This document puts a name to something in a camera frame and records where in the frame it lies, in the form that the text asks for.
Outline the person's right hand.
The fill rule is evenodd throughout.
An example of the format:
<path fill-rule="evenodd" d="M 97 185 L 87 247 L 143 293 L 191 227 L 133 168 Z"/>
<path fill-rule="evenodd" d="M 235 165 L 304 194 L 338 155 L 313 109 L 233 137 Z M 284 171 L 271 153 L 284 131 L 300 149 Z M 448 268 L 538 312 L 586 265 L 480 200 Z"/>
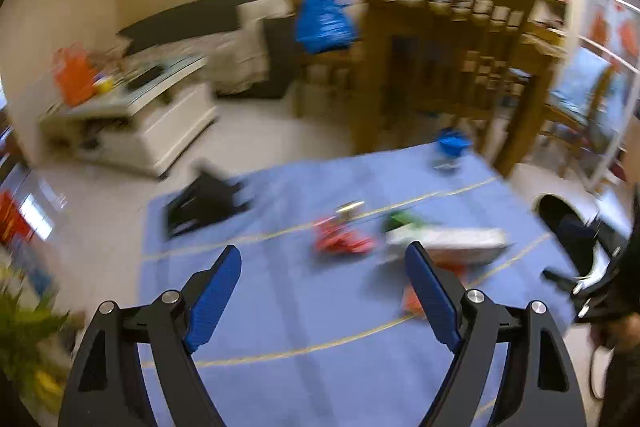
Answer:
<path fill-rule="evenodd" d="M 620 338 L 625 336 L 625 331 L 625 321 L 622 319 L 594 322 L 590 325 L 590 341 L 596 349 L 614 350 Z"/>

